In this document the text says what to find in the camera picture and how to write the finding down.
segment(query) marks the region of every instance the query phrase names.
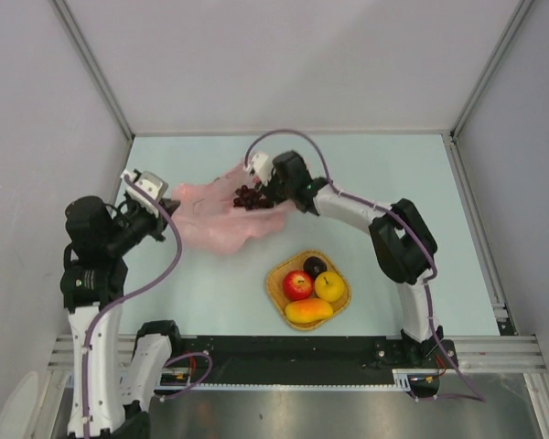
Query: red apple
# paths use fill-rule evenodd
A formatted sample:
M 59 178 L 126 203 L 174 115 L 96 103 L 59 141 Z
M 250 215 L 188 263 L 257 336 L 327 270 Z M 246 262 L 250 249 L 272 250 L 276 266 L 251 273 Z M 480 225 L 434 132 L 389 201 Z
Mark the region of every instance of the red apple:
M 283 279 L 283 292 L 289 300 L 307 299 L 313 293 L 313 280 L 307 273 L 294 270 Z

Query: basket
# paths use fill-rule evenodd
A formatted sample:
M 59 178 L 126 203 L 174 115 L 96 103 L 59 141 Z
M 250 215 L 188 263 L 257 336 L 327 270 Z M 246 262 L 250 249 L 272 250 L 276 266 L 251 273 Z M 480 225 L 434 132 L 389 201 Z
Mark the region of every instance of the basket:
M 317 256 L 326 263 L 326 265 L 328 266 L 328 270 L 339 274 L 341 279 L 344 281 L 344 284 L 346 285 L 346 291 L 344 291 L 342 297 L 340 297 L 335 302 L 330 303 L 331 307 L 333 308 L 333 316 L 331 316 L 330 318 L 317 320 L 311 323 L 293 323 L 290 322 L 285 315 L 285 308 L 292 301 L 287 299 L 285 293 L 283 292 L 283 279 L 285 279 L 285 276 L 293 270 L 303 270 L 303 262 L 305 262 L 305 260 L 310 256 Z M 326 256 L 322 252 L 318 252 L 317 250 L 307 250 L 305 252 L 301 252 L 271 270 L 271 272 L 266 276 L 266 291 L 268 292 L 268 295 L 273 301 L 274 306 L 283 317 L 283 319 L 286 321 L 286 323 L 299 331 L 311 331 L 316 327 L 320 327 L 328 320 L 337 316 L 344 309 L 346 309 L 351 300 L 350 284 L 348 283 L 346 278 L 341 274 L 341 271 L 338 270 L 338 267 L 334 265 L 334 263 L 328 258 L 328 256 Z M 315 292 L 313 292 L 310 297 L 317 296 Z

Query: white wall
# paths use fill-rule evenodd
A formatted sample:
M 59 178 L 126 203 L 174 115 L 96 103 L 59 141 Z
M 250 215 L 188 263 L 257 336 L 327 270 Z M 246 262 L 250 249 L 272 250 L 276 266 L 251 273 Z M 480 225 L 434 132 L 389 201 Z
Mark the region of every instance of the white wall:
M 549 0 L 535 5 L 460 147 L 511 311 L 549 368 Z
M 127 143 L 47 0 L 0 0 L 0 411 L 65 327 L 63 210 L 110 198 Z
M 137 134 L 448 130 L 518 0 L 69 0 Z

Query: yellow apple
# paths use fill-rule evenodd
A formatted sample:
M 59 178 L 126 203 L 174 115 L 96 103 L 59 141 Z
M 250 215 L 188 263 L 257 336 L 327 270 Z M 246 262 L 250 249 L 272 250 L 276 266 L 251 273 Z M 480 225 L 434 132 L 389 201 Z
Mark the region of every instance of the yellow apple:
M 315 294 L 327 302 L 335 302 L 343 296 L 346 284 L 339 274 L 323 272 L 315 280 Z

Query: light blue tabletop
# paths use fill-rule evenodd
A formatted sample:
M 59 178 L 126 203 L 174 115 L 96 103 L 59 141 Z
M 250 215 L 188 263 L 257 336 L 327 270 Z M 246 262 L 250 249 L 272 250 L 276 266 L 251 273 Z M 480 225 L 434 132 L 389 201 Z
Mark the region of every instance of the light blue tabletop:
M 458 191 L 439 135 L 317 135 L 334 180 L 365 198 L 411 199 L 434 234 L 439 275 L 433 283 L 436 314 L 446 335 L 498 335 L 490 298 Z M 169 183 L 208 183 L 235 166 L 253 136 L 137 137 L 129 169 L 151 171 Z M 310 145 L 287 135 L 266 139 L 271 155 L 295 149 L 322 168 Z M 129 293 L 160 274 L 176 249 L 151 238 L 125 257 Z M 304 333 L 289 327 L 264 287 L 278 263 L 307 249 L 323 251 L 348 278 L 352 300 L 343 313 Z M 247 241 L 231 256 L 185 248 L 176 270 L 154 290 L 124 304 L 122 333 L 149 320 L 173 319 L 184 335 L 381 336 L 397 335 L 402 313 L 396 286 L 381 272 L 370 237 L 337 222 L 294 212 L 285 229 Z

